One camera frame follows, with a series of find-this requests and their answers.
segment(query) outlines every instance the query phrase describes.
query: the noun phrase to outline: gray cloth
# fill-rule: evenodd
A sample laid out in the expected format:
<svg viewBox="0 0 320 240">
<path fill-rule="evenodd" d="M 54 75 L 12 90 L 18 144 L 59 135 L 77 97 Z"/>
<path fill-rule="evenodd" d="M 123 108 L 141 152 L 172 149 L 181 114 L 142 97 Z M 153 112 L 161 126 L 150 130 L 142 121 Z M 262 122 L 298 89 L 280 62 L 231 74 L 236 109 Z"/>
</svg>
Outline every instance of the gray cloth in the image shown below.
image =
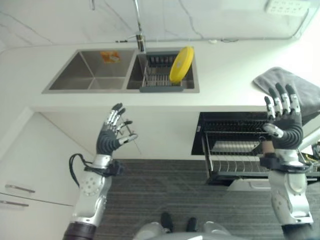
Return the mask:
<svg viewBox="0 0 320 240">
<path fill-rule="evenodd" d="M 266 94 L 269 94 L 269 88 L 275 89 L 276 83 L 283 87 L 290 84 L 299 98 L 303 125 L 320 114 L 320 87 L 281 67 L 269 69 L 253 82 Z"/>
</svg>

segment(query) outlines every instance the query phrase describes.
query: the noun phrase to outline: robot finger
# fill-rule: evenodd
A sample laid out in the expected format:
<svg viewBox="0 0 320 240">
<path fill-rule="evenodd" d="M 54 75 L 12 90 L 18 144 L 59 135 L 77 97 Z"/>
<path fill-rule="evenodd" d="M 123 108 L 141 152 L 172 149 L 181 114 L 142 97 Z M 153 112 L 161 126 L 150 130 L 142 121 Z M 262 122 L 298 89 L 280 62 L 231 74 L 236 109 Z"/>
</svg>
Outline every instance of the robot finger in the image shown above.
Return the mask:
<svg viewBox="0 0 320 240">
<path fill-rule="evenodd" d="M 276 125 L 273 125 L 272 123 L 266 123 L 263 125 L 263 129 L 270 134 L 271 136 L 281 139 L 284 136 L 284 131 L 281 130 Z"/>
<path fill-rule="evenodd" d="M 285 89 L 290 95 L 291 114 L 293 114 L 292 112 L 295 112 L 297 115 L 299 115 L 301 112 L 301 109 L 300 109 L 299 99 L 294 88 L 290 84 L 287 84 L 285 86 Z"/>
<path fill-rule="evenodd" d="M 123 127 L 129 125 L 129 124 L 132 124 L 132 121 L 125 121 L 123 123 L 121 123 L 117 128 L 116 128 L 116 131 L 120 131 L 120 129 L 122 129 Z"/>
<path fill-rule="evenodd" d="M 281 86 L 280 83 L 277 83 L 275 85 L 275 88 L 278 90 L 281 100 L 282 100 L 282 106 L 283 106 L 283 114 L 289 114 L 291 111 L 290 108 L 290 99 L 288 96 L 288 93 L 285 91 L 285 89 Z"/>
<path fill-rule="evenodd" d="M 111 109 L 108 119 L 104 123 L 110 124 L 112 120 L 115 118 L 115 116 L 117 115 L 118 111 L 122 108 L 122 106 L 123 106 L 122 103 L 117 103 L 116 105 L 114 105 L 113 108 Z"/>
<path fill-rule="evenodd" d="M 129 142 L 135 140 L 137 137 L 138 137 L 138 135 L 134 133 L 134 134 L 130 134 L 129 136 L 121 137 L 118 139 L 118 141 L 119 141 L 120 145 L 123 145 L 123 144 L 129 143 Z"/>
<path fill-rule="evenodd" d="M 275 117 L 280 118 L 283 113 L 283 107 L 280 98 L 276 94 L 276 91 L 273 88 L 269 88 L 269 93 L 274 102 L 274 109 L 275 109 Z"/>
<path fill-rule="evenodd" d="M 122 108 L 122 109 L 118 112 L 118 114 L 114 117 L 114 119 L 111 120 L 111 123 L 110 123 L 110 124 L 111 124 L 113 127 L 115 127 L 115 126 L 117 125 L 118 120 L 120 119 L 121 115 L 122 115 L 125 111 L 126 111 L 126 109 L 125 109 L 125 108 Z"/>
<path fill-rule="evenodd" d="M 271 103 L 268 96 L 264 97 L 265 103 L 266 103 L 266 111 L 268 115 L 268 120 L 274 120 L 276 118 L 276 112 L 273 104 Z"/>
</svg>

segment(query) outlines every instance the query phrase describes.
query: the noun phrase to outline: gray carpet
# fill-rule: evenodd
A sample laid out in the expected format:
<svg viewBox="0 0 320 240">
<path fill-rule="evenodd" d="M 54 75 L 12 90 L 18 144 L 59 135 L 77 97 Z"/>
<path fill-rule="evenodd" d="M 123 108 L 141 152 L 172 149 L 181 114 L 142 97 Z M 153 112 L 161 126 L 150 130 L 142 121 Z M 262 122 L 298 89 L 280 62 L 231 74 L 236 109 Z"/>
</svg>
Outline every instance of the gray carpet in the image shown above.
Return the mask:
<svg viewBox="0 0 320 240">
<path fill-rule="evenodd" d="M 283 240 L 270 192 L 226 191 L 205 185 L 205 162 L 197 160 L 121 160 L 124 176 L 113 178 L 107 208 L 95 240 L 131 240 L 141 226 L 171 213 L 175 232 L 188 218 L 214 221 L 249 240 Z M 320 184 L 308 186 L 315 227 L 320 223 Z"/>
</svg>

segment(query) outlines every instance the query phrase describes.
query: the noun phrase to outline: orange sticker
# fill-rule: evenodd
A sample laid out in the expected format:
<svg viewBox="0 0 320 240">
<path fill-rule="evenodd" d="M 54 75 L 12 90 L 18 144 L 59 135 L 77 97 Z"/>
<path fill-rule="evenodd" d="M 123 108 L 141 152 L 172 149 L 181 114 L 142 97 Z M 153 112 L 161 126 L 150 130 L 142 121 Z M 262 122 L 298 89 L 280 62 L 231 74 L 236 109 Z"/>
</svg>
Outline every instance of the orange sticker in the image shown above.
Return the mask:
<svg viewBox="0 0 320 240">
<path fill-rule="evenodd" d="M 101 51 L 100 55 L 105 64 L 120 63 L 120 56 L 117 51 Z"/>
</svg>

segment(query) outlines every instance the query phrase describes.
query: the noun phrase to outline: dish drying rack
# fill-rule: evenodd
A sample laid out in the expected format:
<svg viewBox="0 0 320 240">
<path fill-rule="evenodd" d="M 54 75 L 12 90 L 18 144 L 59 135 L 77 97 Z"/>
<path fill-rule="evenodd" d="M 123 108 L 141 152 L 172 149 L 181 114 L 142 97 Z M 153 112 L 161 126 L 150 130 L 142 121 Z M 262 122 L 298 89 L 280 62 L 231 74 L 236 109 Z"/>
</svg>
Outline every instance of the dish drying rack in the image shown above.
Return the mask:
<svg viewBox="0 0 320 240">
<path fill-rule="evenodd" d="M 148 53 L 140 92 L 182 92 L 184 90 L 183 80 L 186 77 L 178 84 L 171 83 L 169 78 L 176 57 L 177 54 Z"/>
<path fill-rule="evenodd" d="M 262 142 L 270 140 L 263 130 L 267 122 L 265 113 L 254 113 L 256 119 L 241 119 L 241 113 L 230 113 L 229 119 L 210 119 L 203 122 L 202 147 L 208 172 L 207 183 L 229 186 L 234 180 L 266 179 L 269 169 L 260 166 Z M 307 174 L 308 181 L 320 177 L 315 165 Z"/>
</svg>

